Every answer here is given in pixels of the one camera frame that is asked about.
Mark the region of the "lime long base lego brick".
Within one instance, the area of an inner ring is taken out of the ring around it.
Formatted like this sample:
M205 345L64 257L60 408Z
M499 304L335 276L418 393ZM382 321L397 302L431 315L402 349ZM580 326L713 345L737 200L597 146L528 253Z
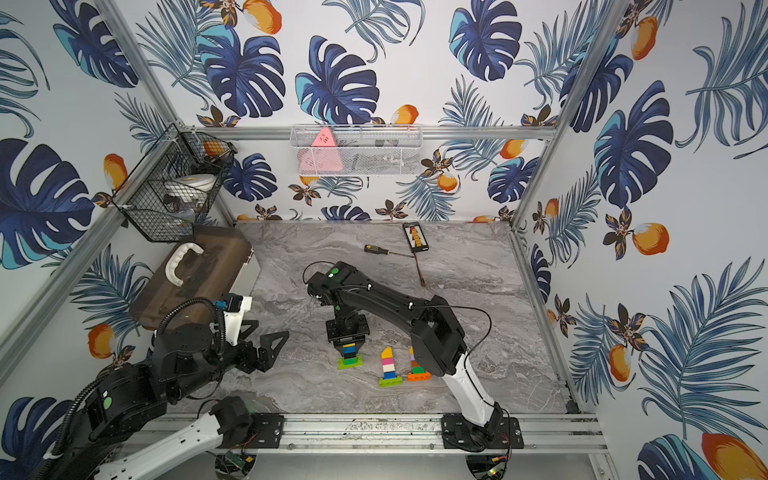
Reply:
M351 358L339 358L338 368L340 370L355 368L363 365L363 358L360 355Z

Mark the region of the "orange long lego brick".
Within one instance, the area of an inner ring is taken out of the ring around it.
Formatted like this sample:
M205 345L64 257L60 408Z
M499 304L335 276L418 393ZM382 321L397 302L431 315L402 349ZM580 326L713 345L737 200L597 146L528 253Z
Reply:
M431 379L431 374L428 372L424 373L409 373L408 374L408 381L409 382L415 382L415 381L426 381Z

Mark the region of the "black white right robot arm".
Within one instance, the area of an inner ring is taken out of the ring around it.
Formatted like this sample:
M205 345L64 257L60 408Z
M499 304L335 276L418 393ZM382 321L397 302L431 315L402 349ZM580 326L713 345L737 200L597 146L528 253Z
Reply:
M373 314L410 337L418 367L441 378L457 401L461 423L457 432L443 435L446 446L479 453L495 442L511 445L511 421L470 364L474 349L466 344L455 306L438 295L424 299L401 293L341 261L303 282L310 297L333 308L326 332L340 354L341 369L361 364L360 349L370 333L365 315Z

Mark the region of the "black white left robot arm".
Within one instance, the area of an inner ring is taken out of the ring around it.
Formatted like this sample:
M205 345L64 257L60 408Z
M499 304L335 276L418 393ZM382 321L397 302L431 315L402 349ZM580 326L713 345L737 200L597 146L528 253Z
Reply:
M263 335L258 346L231 344L224 313L203 297L172 308L155 331L149 358L97 377L76 395L33 478L89 479L113 446L165 415L169 406L221 382L232 369L271 369L288 332Z

